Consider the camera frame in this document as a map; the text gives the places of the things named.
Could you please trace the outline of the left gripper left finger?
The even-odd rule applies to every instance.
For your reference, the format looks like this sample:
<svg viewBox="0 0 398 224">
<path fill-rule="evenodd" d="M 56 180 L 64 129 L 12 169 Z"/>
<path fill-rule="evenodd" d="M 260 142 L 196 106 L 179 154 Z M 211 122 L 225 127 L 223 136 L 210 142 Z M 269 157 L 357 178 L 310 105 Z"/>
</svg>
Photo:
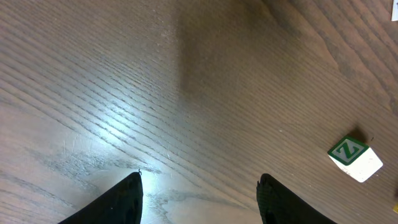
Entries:
<svg viewBox="0 0 398 224">
<path fill-rule="evenodd" d="M 143 210 L 141 173 L 133 172 L 60 224 L 140 224 Z"/>
</svg>

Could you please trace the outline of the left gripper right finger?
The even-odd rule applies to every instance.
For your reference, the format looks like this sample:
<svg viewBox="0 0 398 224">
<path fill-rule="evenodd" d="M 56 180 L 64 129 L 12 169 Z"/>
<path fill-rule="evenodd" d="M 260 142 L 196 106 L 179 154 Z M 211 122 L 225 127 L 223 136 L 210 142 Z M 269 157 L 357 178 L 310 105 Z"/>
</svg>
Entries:
<svg viewBox="0 0 398 224">
<path fill-rule="evenodd" d="M 266 224 L 336 224 L 270 174 L 257 182 L 256 200 Z"/>
</svg>

